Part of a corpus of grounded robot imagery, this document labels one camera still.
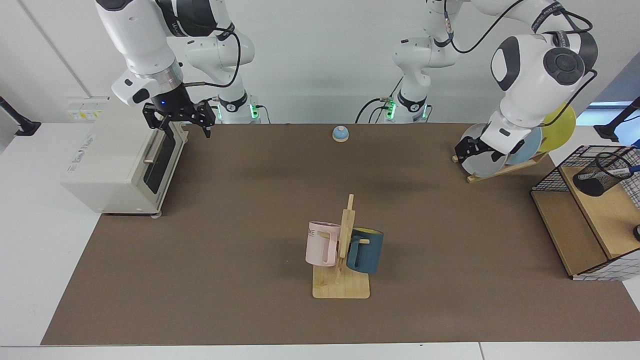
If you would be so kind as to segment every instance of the yellow plate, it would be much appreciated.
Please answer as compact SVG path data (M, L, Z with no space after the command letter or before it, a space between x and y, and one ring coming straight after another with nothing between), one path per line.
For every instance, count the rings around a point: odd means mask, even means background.
M552 122L560 111L564 108L566 103L560 105L560 107L547 115L545 118L545 124ZM558 119L553 125L542 128L542 145L538 151L547 152L553 151L560 146L566 144L567 141L573 135L575 130L575 110L569 106L560 119Z

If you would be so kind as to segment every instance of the mug handle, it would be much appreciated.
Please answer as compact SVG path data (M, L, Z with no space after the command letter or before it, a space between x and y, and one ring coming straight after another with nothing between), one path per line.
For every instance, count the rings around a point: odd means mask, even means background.
M323 251L323 263L325 265L329 265L331 262L329 262L329 259L335 259L335 256L337 254L337 243L338 243L338 237L336 234L333 233L329 233L326 231L318 231L318 235L322 236L325 239L329 239L329 241L326 241L324 243L324 251Z
M354 235L351 237L351 247L349 248L349 255L351 255L351 251L353 251L354 254L353 254L353 261L351 261L351 256L348 256L347 265L349 265L349 267L353 269L358 268L358 266L356 265L358 264L358 249L360 248L360 244L368 244L368 243L371 243L371 242L360 235Z

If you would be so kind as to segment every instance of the white wall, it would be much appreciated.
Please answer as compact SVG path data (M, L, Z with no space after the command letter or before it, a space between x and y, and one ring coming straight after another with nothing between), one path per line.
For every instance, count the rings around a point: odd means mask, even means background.
M124 61L102 28L93 1L23 1L90 93L111 95L110 85L124 70ZM255 61L242 68L244 83L269 106L275 122L352 122L365 101L388 95L401 76L391 54L402 38L422 34L425 10L421 0L227 3L238 29L256 46ZM563 4L594 22L593 35L600 46L596 65L600 77L576 100L575 107L581 112L640 49L640 1L564 0ZM493 20L466 4L454 25L457 43L467 48ZM433 119L486 121L502 98L489 71L493 51L507 36L528 32L526 25L505 20L455 67L433 70L429 96L435 106ZM7 44L6 35L0 37L4 40L0 42L3 52L24 51L24 44ZM170 39L180 60L184 59L181 49L186 41ZM15 63L26 73L27 69L38 68L37 61ZM185 73L188 81L204 76L194 69ZM32 88L38 87L33 81L22 88L12 85L16 97L24 98L29 97L24 93L33 93ZM77 92L73 83L58 88L63 91L50 94L51 101ZM192 94L200 99L210 91L198 89Z
M0 0L0 24L0 94L31 120L68 121L64 100L84 95L78 84L17 0Z
M596 101L633 101L640 96L640 53L616 76Z

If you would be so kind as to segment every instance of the black wire basket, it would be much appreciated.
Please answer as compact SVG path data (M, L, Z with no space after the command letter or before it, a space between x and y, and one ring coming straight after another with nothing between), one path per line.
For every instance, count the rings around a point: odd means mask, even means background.
M601 152L586 168L573 176L574 185L589 196L601 196L622 180L630 179L633 174L612 174L619 168L630 168L631 164L612 152Z

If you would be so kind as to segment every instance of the dark teal mug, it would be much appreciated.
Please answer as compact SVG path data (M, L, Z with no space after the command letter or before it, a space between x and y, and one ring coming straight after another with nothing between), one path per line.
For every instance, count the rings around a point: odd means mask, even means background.
M382 252L384 234L374 229L354 227L347 257L347 267L353 271L375 274Z

